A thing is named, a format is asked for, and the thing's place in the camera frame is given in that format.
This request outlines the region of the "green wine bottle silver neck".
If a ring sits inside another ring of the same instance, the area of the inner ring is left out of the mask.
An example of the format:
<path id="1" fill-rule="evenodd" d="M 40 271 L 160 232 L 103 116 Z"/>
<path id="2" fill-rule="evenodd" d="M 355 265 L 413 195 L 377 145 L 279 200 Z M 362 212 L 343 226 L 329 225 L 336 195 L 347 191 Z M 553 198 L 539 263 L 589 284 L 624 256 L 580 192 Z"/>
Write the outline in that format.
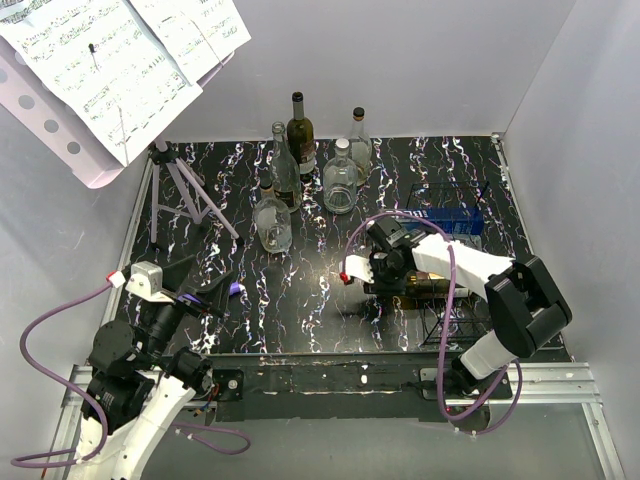
<path id="1" fill-rule="evenodd" d="M 413 271 L 406 277 L 405 292 L 400 300 L 403 306 L 410 306 L 446 301 L 449 295 L 449 279 L 435 273 Z"/>

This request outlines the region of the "purple marker pen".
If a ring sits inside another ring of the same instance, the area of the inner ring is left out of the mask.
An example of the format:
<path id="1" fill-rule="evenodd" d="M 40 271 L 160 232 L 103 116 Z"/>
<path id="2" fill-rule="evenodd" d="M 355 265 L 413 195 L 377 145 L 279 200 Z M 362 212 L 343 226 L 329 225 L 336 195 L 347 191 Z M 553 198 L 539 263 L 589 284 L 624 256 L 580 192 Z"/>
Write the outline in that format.
<path id="1" fill-rule="evenodd" d="M 233 282 L 229 286 L 229 297 L 233 297 L 239 295 L 245 291 L 245 287 L 238 282 Z M 179 296 L 181 301 L 190 301 L 192 303 L 200 304 L 200 305 L 210 305 L 213 303 L 212 300 L 209 300 L 210 294 L 205 294 L 202 292 L 198 293 L 184 293 Z"/>

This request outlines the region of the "blue clear tall bottle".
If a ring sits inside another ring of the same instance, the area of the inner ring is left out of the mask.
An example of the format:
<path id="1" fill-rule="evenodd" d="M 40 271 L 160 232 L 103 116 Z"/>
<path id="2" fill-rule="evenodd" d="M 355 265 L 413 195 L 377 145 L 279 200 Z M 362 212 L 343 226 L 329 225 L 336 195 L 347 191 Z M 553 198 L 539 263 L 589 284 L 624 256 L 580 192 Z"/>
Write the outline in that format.
<path id="1" fill-rule="evenodd" d="M 405 209 L 403 213 L 412 218 L 396 217 L 395 220 L 407 229 L 424 227 L 418 218 L 426 219 L 438 225 L 450 235 L 481 235 L 484 230 L 484 217 L 478 208 L 466 207 L 427 207 L 424 209 Z"/>

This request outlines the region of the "clear bottle gold neck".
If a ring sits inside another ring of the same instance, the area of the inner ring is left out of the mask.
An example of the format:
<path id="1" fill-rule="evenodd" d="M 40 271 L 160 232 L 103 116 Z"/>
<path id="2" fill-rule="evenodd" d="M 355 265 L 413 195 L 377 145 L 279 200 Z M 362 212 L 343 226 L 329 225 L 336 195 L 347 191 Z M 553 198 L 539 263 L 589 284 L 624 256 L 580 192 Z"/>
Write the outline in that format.
<path id="1" fill-rule="evenodd" d="M 260 200 L 254 207 L 253 221 L 262 247 L 271 254 L 284 253 L 292 244 L 288 206 L 275 195 L 271 177 L 260 177 Z"/>

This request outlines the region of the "clear square bottle white label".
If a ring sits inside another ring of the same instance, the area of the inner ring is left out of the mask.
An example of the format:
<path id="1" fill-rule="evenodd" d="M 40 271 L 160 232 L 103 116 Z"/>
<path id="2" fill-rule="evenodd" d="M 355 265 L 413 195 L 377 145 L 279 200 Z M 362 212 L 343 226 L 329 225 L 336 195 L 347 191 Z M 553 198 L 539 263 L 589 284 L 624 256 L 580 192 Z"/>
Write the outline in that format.
<path id="1" fill-rule="evenodd" d="M 323 169 L 324 205 L 333 214 L 348 213 L 356 204 L 358 170 L 349 152 L 349 140 L 337 139 L 335 155 Z"/>

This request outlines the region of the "clear bottle black cork cap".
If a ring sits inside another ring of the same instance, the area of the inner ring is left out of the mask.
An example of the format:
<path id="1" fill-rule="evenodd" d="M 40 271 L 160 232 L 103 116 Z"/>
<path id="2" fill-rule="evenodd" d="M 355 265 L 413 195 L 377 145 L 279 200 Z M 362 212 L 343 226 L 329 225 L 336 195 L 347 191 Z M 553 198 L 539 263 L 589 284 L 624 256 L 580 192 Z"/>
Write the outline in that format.
<path id="1" fill-rule="evenodd" d="M 364 118 L 364 108 L 355 107 L 352 112 L 352 125 L 348 136 L 351 158 L 358 171 L 358 186 L 362 186 L 366 183 L 369 178 L 372 165 L 372 142 L 365 131 Z"/>

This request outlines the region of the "clear green-tinted bottle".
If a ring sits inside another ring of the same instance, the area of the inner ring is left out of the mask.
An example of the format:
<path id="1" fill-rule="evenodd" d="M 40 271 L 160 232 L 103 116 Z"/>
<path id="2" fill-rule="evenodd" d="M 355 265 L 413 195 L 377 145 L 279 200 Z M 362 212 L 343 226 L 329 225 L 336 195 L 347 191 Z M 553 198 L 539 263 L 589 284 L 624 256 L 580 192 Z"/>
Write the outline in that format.
<path id="1" fill-rule="evenodd" d="M 281 121 L 272 124 L 273 152 L 270 163 L 275 196 L 285 203 L 290 213 L 301 204 L 299 166 L 288 150 L 285 125 Z"/>

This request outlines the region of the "dark brown wine bottle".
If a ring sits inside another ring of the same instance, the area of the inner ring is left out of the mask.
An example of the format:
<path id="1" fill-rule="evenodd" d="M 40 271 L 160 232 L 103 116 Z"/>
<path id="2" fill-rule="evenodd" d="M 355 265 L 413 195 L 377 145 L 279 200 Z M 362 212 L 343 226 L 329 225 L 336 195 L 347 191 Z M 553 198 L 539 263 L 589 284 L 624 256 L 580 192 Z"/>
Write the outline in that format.
<path id="1" fill-rule="evenodd" d="M 298 164 L 301 181 L 309 183 L 316 166 L 316 146 L 313 124 L 304 112 L 302 92 L 292 93 L 292 111 L 286 127 L 289 151 Z"/>

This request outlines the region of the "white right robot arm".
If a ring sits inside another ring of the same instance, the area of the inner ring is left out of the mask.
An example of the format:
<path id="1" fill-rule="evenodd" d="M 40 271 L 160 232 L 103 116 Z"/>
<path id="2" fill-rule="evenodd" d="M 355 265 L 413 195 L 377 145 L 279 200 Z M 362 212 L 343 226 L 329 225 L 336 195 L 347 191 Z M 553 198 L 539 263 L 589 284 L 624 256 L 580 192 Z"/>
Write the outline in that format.
<path id="1" fill-rule="evenodd" d="M 442 391 L 479 395 L 495 372 L 532 357 L 572 321 L 567 301 L 539 257 L 489 254 L 449 239 L 431 222 L 409 230 L 400 221 L 403 216 L 384 212 L 365 224 L 373 243 L 363 279 L 369 293 L 406 296 L 410 274 L 436 274 L 488 306 L 490 330 L 450 366 L 440 367 L 436 385 Z"/>

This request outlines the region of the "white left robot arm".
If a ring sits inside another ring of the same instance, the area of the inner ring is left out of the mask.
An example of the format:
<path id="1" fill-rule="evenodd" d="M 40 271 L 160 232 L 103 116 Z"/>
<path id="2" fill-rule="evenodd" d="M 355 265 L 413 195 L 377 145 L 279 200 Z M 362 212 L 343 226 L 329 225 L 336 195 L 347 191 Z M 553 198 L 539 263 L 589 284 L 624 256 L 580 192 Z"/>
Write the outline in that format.
<path id="1" fill-rule="evenodd" d="M 218 393 L 208 358 L 188 347 L 164 355 L 184 317 L 222 317 L 227 310 L 233 272 L 190 287 L 194 263 L 194 256 L 166 267 L 141 261 L 109 276 L 114 286 L 142 300 L 141 317 L 137 324 L 110 321 L 95 334 L 86 392 L 98 405 L 82 405 L 77 463 L 69 478 L 140 478 L 182 408 Z"/>

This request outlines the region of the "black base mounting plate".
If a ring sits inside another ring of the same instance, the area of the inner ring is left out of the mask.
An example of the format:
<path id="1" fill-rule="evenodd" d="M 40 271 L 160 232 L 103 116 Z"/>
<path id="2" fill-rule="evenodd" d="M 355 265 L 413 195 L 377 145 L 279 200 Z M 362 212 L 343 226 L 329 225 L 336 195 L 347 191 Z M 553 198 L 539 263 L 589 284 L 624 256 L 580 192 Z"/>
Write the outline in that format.
<path id="1" fill-rule="evenodd" d="M 418 388 L 434 353 L 211 355 L 214 393 L 186 404 L 216 422 L 416 419 L 443 423 L 434 392 Z"/>

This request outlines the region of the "large sheet music page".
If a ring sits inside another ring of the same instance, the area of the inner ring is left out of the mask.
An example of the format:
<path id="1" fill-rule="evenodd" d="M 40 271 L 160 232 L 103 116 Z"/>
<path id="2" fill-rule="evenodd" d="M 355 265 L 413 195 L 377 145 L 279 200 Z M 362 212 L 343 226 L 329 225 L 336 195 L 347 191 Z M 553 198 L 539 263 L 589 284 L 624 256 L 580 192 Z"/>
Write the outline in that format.
<path id="1" fill-rule="evenodd" d="M 1 35 L 122 165 L 202 92 L 127 1 L 4 1 Z"/>

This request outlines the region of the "small sheet music page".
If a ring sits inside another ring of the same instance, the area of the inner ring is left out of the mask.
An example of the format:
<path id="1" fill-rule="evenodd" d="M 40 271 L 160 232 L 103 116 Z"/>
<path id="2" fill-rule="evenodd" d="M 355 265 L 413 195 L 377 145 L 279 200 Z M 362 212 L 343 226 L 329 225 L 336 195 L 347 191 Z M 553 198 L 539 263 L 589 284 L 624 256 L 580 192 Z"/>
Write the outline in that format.
<path id="1" fill-rule="evenodd" d="M 133 1 L 133 8 L 194 84 L 251 40 L 232 1 Z"/>

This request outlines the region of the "lilac music stand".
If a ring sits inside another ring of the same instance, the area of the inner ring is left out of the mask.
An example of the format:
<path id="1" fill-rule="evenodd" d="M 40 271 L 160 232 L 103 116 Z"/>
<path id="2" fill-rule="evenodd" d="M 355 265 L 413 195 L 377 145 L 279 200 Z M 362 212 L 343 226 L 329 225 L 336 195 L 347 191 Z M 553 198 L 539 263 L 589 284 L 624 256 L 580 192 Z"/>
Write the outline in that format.
<path id="1" fill-rule="evenodd" d="M 6 40 L 1 41 L 1 104 L 58 156 L 81 182 L 92 189 L 113 181 L 124 167 L 100 144 L 75 112 L 48 91 Z M 238 245 L 244 240 L 210 198 L 206 182 L 187 165 L 171 144 L 159 135 L 150 153 L 152 171 L 150 242 L 157 244 L 162 211 L 200 224 L 208 215 L 218 218 Z M 159 201 L 160 171 L 169 171 L 184 201 L 178 210 Z"/>

